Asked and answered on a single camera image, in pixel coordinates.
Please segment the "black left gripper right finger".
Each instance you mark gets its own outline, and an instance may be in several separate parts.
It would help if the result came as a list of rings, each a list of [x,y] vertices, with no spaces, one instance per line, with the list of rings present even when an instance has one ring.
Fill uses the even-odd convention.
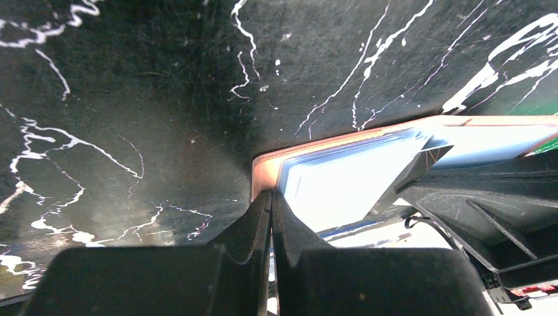
[[[280,315],[490,315],[476,270],[444,248],[336,248],[270,201]]]

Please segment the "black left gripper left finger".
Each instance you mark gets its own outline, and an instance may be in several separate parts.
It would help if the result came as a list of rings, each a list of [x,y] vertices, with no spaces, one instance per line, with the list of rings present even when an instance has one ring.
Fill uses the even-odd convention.
[[[266,315],[271,198],[203,245],[64,250],[22,314]]]

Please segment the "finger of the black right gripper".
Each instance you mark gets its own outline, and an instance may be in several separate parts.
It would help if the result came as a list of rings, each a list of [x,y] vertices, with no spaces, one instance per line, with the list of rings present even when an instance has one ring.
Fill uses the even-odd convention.
[[[485,267],[500,273],[557,258],[557,151],[431,170],[398,189]]]

